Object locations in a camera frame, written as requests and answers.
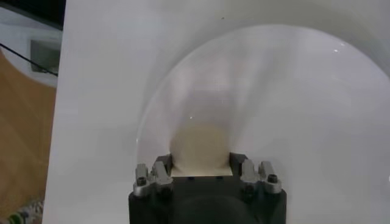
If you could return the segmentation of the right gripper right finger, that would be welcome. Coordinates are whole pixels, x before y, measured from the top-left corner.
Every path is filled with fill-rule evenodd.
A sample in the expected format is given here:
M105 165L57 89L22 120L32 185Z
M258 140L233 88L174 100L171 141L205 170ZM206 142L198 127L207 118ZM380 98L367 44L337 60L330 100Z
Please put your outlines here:
M282 182L276 175L270 161L262 161L256 169L253 161L246 155L230 153L229 165L233 176L238 176L245 191L249 189L256 192L260 184L267 194L282 192Z

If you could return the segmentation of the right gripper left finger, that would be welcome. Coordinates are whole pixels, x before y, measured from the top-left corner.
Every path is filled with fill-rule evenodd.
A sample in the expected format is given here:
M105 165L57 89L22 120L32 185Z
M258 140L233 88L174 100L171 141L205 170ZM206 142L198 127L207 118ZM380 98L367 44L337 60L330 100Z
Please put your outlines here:
M137 164L135 169L135 182L133 195L136 197L148 197L153 192L168 193L173 189L173 177L171 176L172 156L170 154L159 156L151 171L146 164Z

